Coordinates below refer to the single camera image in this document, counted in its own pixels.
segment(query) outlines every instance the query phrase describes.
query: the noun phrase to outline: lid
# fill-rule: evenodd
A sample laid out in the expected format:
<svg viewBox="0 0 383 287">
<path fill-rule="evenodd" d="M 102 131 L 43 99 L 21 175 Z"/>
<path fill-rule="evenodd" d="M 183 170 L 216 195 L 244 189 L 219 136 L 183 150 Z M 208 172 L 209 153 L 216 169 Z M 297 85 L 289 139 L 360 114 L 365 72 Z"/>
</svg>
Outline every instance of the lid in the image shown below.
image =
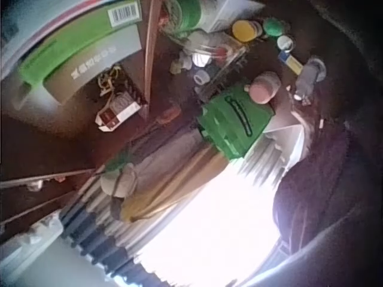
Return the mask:
<svg viewBox="0 0 383 287">
<path fill-rule="evenodd" d="M 286 53 L 291 52 L 295 47 L 294 40 L 292 39 L 292 37 L 287 35 L 282 35 L 278 37 L 276 44 L 281 51 L 285 51 Z"/>
<path fill-rule="evenodd" d="M 267 18 L 263 22 L 263 29 L 266 34 L 274 37 L 281 36 L 285 31 L 283 22 L 275 18 Z"/>
<path fill-rule="evenodd" d="M 210 76 L 205 70 L 198 70 L 196 74 L 193 76 L 194 82 L 199 84 L 200 86 L 210 82 Z"/>
<path fill-rule="evenodd" d="M 250 85 L 249 95 L 255 103 L 265 104 L 273 98 L 272 87 L 269 83 L 254 83 Z"/>
<path fill-rule="evenodd" d="M 238 20 L 232 26 L 234 37 L 240 42 L 249 42 L 258 35 L 257 28 L 249 21 Z"/>
</svg>

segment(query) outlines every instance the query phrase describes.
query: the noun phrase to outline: green bottle cap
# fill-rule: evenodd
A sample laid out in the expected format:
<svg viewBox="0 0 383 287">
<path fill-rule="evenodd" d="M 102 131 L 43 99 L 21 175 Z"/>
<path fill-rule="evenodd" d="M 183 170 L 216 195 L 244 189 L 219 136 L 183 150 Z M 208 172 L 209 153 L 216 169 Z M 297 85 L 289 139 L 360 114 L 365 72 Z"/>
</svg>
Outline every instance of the green bottle cap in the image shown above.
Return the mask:
<svg viewBox="0 0 383 287">
<path fill-rule="evenodd" d="M 266 34 L 273 37 L 279 37 L 285 32 L 285 26 L 282 21 L 275 18 L 267 18 L 263 22 L 263 30 Z"/>
</svg>

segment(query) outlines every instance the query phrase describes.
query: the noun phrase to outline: green bag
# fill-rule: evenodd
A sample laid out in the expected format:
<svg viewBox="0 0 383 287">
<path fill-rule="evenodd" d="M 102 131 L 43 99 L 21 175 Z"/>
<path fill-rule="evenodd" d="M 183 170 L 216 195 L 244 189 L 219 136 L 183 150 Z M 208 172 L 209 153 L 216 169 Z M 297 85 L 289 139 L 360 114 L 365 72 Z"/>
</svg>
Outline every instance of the green bag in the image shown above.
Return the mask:
<svg viewBox="0 0 383 287">
<path fill-rule="evenodd" d="M 228 159 L 243 157 L 270 122 L 269 105 L 254 103 L 244 84 L 228 88 L 203 107 L 199 124 Z"/>
</svg>

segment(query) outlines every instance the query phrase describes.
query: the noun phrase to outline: white bottle cap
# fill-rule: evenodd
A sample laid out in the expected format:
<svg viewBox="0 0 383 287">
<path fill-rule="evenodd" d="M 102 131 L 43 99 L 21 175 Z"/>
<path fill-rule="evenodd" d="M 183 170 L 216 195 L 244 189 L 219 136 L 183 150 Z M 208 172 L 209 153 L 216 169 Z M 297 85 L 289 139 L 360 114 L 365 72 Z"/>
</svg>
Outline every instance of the white bottle cap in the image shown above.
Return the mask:
<svg viewBox="0 0 383 287">
<path fill-rule="evenodd" d="M 194 82 L 200 86 L 210 82 L 210 76 L 205 70 L 198 70 L 193 76 Z"/>
</svg>

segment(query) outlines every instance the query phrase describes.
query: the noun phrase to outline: cardboard box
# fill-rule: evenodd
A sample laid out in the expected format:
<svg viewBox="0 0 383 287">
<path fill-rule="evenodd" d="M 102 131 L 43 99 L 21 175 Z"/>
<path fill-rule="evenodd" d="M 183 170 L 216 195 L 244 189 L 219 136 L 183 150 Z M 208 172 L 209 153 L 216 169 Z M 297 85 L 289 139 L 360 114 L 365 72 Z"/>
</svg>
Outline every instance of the cardboard box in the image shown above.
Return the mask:
<svg viewBox="0 0 383 287">
<path fill-rule="evenodd" d="M 140 108 L 141 106 L 133 100 L 133 97 L 127 91 L 124 91 L 97 113 L 95 123 L 101 131 L 113 132 Z"/>
</svg>

